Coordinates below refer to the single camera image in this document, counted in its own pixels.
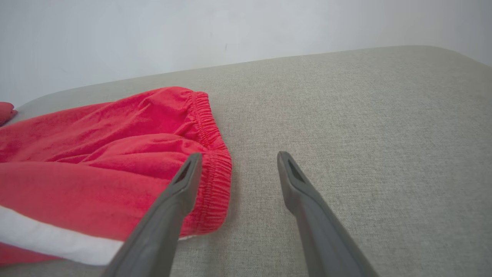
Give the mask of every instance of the red cloth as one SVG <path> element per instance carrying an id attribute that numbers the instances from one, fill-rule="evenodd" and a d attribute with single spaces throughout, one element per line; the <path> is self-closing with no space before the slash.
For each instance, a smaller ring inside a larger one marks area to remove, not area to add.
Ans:
<path id="1" fill-rule="evenodd" d="M 0 138 L 0 206 L 38 222 L 124 241 L 194 152 L 202 177 L 181 236 L 225 220 L 231 158 L 206 93 L 152 90 L 1 127 Z M 0 243 L 0 264 L 52 258 Z"/>
<path id="2" fill-rule="evenodd" d="M 17 114 L 14 105 L 7 102 L 0 102 L 0 126 L 12 119 Z"/>

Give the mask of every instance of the white fabric trim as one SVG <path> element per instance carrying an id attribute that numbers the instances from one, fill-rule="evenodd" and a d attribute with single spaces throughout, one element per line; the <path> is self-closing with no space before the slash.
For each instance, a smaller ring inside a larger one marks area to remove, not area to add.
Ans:
<path id="1" fill-rule="evenodd" d="M 0 206 L 0 242 L 88 265 L 107 265 L 123 242 L 36 221 Z"/>

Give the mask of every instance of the folded red fabric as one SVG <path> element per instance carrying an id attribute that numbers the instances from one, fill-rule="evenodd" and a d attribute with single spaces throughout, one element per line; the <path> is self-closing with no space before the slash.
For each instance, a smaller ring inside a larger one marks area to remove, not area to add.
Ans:
<path id="1" fill-rule="evenodd" d="M 171 87 L 0 128 L 0 264 L 104 265 L 187 157 L 203 154 L 180 237 L 217 230 L 231 158 L 208 95 Z"/>
<path id="2" fill-rule="evenodd" d="M 12 119 L 17 114 L 14 105 L 8 102 L 0 102 L 0 126 Z"/>

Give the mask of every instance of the white wall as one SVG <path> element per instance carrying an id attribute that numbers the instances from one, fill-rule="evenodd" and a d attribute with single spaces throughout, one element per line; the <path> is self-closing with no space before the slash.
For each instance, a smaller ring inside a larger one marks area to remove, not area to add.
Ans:
<path id="1" fill-rule="evenodd" d="M 170 71 L 424 44 L 492 65 L 492 0 L 0 0 L 0 101 Z"/>

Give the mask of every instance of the woven gray fabric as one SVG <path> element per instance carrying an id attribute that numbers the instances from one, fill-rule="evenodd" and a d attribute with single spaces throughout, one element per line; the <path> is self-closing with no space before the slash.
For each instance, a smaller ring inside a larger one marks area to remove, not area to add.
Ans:
<path id="1" fill-rule="evenodd" d="M 174 276 L 307 276 L 279 150 L 382 277 L 492 272 L 492 68 L 427 46 L 299 56 L 54 93 L 14 121 L 174 85 L 209 93 L 233 160 L 226 222 L 178 244 Z M 101 272 L 54 261 L 2 274 Z"/>

